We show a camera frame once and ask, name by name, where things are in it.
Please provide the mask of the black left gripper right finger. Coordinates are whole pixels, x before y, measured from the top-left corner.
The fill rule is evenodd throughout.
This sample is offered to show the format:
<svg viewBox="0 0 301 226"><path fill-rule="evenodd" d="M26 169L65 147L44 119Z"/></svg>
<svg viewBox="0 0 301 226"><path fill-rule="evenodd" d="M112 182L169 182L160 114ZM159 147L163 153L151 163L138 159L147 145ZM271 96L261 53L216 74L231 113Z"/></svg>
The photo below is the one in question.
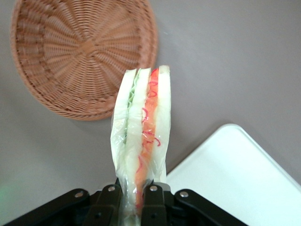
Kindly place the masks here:
<svg viewBox="0 0 301 226"><path fill-rule="evenodd" d="M171 193L152 182L143 192L142 226L245 226L227 211L190 189Z"/></svg>

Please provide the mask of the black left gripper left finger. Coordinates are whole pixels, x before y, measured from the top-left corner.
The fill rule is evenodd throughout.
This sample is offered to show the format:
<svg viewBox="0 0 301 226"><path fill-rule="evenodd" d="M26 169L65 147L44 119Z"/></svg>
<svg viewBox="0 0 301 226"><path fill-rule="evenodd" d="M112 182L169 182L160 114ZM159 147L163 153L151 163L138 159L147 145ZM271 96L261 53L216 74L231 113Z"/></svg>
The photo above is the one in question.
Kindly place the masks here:
<svg viewBox="0 0 301 226"><path fill-rule="evenodd" d="M123 193L119 181L90 194L73 189L6 223L7 226L117 226Z"/></svg>

